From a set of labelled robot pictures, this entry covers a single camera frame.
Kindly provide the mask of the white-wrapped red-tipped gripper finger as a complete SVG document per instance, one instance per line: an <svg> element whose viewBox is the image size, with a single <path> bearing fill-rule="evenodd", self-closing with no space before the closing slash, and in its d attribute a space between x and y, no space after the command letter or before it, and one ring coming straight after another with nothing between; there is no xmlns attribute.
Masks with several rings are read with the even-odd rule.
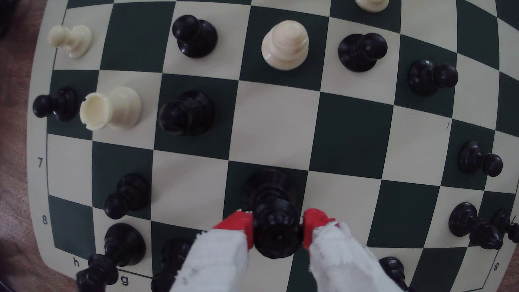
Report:
<svg viewBox="0 0 519 292"><path fill-rule="evenodd" d="M402 291L345 222L309 208L303 214L303 246L317 291Z"/></svg>
<svg viewBox="0 0 519 292"><path fill-rule="evenodd" d="M253 242L253 215L237 210L198 235L170 291L239 291Z"/></svg>

